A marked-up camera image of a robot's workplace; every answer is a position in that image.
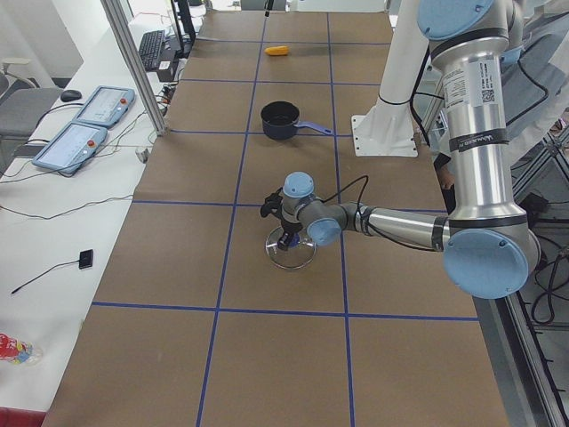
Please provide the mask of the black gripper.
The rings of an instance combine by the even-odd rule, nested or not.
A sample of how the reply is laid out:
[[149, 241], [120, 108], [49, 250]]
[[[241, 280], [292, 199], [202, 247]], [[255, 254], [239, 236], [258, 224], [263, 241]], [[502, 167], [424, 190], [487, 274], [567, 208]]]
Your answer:
[[286, 219], [281, 220], [281, 228], [283, 229], [283, 236], [286, 237], [286, 244], [283, 239], [279, 239], [277, 242], [277, 247], [281, 251], [286, 251], [287, 247], [296, 246], [296, 235], [301, 230], [301, 224], [299, 222], [290, 222]]

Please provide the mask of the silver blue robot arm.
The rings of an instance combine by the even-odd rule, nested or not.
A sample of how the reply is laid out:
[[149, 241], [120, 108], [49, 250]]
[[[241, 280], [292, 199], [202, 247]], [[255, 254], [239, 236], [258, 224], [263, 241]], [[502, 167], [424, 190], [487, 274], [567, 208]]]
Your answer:
[[443, 255], [448, 277], [482, 299], [515, 293], [540, 257], [525, 211], [516, 204], [501, 61], [519, 55], [523, 3], [518, 1], [404, 1], [377, 104], [353, 117], [358, 155], [398, 155], [397, 120], [413, 97], [412, 77], [430, 59], [441, 72], [449, 148], [456, 168], [456, 207], [446, 217], [370, 207], [328, 205], [304, 172], [289, 174], [274, 215], [281, 225], [270, 242], [281, 250], [331, 244], [345, 230], [379, 236]]

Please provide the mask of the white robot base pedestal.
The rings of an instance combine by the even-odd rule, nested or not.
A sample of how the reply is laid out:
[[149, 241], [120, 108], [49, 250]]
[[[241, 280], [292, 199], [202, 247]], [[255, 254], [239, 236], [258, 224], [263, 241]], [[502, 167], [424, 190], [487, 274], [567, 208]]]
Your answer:
[[429, 47], [417, 18], [419, 0], [400, 4], [378, 99], [364, 116], [351, 118], [358, 157], [416, 157], [411, 98], [421, 79], [421, 64]]

